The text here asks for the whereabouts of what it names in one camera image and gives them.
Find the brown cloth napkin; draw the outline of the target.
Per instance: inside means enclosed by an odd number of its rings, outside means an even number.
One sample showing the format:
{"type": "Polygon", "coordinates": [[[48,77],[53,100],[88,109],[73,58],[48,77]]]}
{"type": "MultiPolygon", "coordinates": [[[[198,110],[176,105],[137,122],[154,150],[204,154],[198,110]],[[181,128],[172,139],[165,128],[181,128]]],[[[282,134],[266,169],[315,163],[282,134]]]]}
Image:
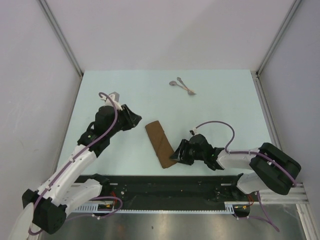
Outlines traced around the brown cloth napkin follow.
{"type": "Polygon", "coordinates": [[[145,126],[145,130],[161,167],[167,169],[175,165],[177,162],[170,159],[174,150],[160,122],[158,120],[150,122],[145,126]]]}

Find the spoon with pink handle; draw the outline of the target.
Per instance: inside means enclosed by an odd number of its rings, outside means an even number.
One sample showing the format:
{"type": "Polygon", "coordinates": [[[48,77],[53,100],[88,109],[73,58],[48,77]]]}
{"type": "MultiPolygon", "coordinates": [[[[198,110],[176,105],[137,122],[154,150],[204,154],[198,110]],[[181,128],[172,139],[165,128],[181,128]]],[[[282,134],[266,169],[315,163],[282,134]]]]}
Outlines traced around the spoon with pink handle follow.
{"type": "Polygon", "coordinates": [[[169,82],[169,85],[170,85],[170,86],[180,87],[180,88],[184,89],[185,91],[187,91],[187,93],[188,93],[189,95],[191,95],[191,96],[193,96],[193,95],[196,94],[195,92],[191,91],[190,89],[188,89],[188,88],[186,88],[186,87],[184,87],[184,86],[182,86],[182,85],[179,85],[176,81],[170,81],[170,82],[169,82]]]}

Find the silver metal fork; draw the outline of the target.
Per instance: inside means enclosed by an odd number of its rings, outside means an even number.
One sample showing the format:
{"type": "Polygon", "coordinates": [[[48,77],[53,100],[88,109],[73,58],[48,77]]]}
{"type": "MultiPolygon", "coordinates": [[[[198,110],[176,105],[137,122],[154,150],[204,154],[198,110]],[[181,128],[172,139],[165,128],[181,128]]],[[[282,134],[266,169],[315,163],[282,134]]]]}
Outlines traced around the silver metal fork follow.
{"type": "Polygon", "coordinates": [[[187,92],[188,92],[189,95],[192,95],[192,96],[196,95],[196,93],[195,93],[193,90],[189,89],[189,88],[185,85],[185,83],[182,81],[182,79],[181,79],[180,77],[177,77],[176,79],[177,79],[177,81],[178,81],[180,84],[182,84],[182,86],[185,88],[185,90],[187,90],[187,92]]]}

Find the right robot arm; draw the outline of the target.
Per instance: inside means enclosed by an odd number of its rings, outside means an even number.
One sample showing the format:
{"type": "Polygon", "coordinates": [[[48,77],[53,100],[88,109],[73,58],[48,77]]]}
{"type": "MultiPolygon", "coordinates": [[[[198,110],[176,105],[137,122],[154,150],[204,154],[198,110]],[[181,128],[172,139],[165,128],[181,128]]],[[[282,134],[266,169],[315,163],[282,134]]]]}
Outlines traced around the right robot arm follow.
{"type": "Polygon", "coordinates": [[[203,161],[213,171],[251,170],[250,174],[239,174],[230,188],[231,196],[237,201],[242,201],[252,192],[267,189],[285,196],[295,186],[302,169],[297,161],[269,142],[252,150],[226,152],[223,147],[212,147],[202,134],[196,134],[189,140],[182,139],[169,158],[185,165],[203,161]]]}

